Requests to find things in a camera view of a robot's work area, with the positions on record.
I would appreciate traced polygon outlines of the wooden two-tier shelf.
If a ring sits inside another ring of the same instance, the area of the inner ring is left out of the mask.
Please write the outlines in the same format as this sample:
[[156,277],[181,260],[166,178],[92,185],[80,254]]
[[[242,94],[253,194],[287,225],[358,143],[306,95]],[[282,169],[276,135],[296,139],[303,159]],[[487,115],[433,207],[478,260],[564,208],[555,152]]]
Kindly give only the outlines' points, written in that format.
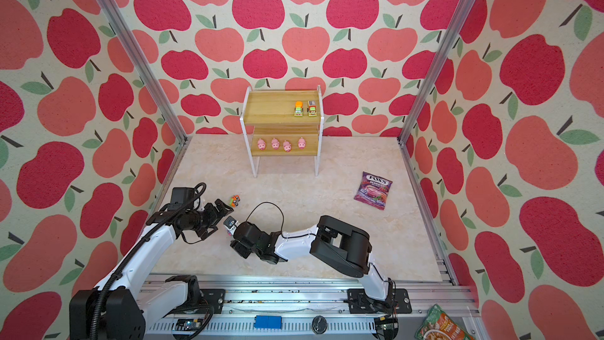
[[[316,101],[317,116],[308,116],[308,101]],[[304,104],[304,115],[302,117],[294,116],[296,102],[303,102]],[[262,157],[281,156],[313,157],[314,174],[319,174],[325,124],[321,86],[317,86],[313,91],[265,91],[248,87],[239,121],[254,177],[258,176]],[[300,137],[303,137],[307,143],[303,150],[300,150],[297,146]],[[280,142],[278,150],[271,147],[273,138],[277,138]],[[263,139],[267,143],[265,150],[257,148],[258,139]],[[292,144],[290,152],[283,149],[285,140]]]

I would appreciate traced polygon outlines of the multicolour toy car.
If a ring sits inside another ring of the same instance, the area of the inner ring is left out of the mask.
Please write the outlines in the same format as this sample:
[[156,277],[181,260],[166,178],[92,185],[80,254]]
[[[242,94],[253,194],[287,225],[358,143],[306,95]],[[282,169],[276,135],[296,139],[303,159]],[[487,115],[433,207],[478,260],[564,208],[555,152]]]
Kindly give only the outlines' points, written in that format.
[[318,107],[317,107],[316,101],[308,101],[307,113],[308,113],[308,116],[310,116],[310,117],[317,116]]

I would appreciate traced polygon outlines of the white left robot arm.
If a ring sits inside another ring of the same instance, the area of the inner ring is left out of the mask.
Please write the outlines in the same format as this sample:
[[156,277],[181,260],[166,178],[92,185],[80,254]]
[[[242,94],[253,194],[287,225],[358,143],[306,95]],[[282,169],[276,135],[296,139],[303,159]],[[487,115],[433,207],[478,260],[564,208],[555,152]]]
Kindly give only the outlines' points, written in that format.
[[72,339],[142,339],[170,313],[206,309],[215,311],[204,298],[193,275],[168,278],[151,294],[140,293],[143,283],[163,253],[185,231],[207,239],[233,208],[217,199],[198,211],[193,201],[179,208],[166,205],[148,220],[138,242],[118,266],[89,290],[80,290],[69,303],[69,336]]

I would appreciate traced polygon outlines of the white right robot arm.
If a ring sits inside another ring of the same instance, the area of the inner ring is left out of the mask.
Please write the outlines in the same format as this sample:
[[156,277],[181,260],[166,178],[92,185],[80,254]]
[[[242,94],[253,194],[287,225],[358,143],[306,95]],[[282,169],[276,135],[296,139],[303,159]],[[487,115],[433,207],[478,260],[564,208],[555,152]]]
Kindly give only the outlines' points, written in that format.
[[231,248],[241,257],[255,254],[268,264],[291,261],[311,255],[332,269],[359,280],[369,302],[390,309],[396,297],[395,283],[379,272],[372,254],[369,234],[330,216],[301,231],[276,231],[268,234],[248,221],[233,217],[224,221],[232,235]]

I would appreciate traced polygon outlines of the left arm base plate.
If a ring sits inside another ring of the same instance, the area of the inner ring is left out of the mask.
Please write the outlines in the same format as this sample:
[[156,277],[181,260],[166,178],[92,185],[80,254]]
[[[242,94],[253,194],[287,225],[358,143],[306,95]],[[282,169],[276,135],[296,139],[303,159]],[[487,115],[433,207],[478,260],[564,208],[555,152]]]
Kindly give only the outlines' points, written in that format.
[[173,314],[221,314],[225,302],[225,289],[202,289],[198,297],[173,309]]

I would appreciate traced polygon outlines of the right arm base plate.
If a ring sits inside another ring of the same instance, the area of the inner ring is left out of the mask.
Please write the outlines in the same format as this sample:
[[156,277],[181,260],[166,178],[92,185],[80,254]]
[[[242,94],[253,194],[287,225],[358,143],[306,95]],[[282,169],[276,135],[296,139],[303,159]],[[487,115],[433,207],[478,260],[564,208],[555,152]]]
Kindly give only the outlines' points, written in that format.
[[351,314],[375,314],[385,315],[411,314],[413,312],[411,299],[405,289],[396,288],[388,292],[385,301],[370,298],[363,289],[347,290],[347,300]]

